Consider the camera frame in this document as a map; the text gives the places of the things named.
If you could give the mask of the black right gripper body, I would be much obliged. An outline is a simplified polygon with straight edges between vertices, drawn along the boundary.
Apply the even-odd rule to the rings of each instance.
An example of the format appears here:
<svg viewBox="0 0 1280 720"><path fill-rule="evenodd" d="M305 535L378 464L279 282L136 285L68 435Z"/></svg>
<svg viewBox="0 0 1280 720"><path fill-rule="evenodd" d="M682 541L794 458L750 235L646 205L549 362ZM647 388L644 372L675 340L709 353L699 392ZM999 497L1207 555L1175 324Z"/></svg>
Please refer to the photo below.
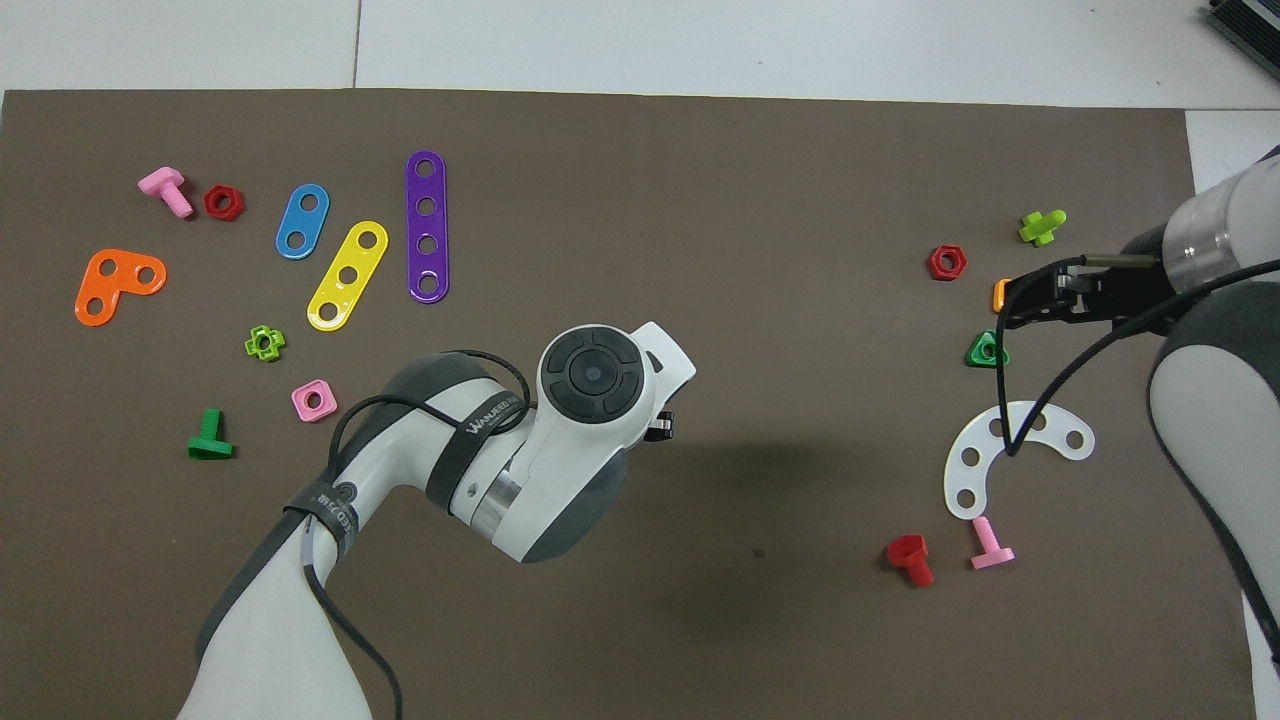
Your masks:
<svg viewBox="0 0 1280 720"><path fill-rule="evenodd" d="M1174 296L1164 268L1166 229L1153 228L1110 254L1087 254L1060 273L1068 322L1117 327Z"/></svg>

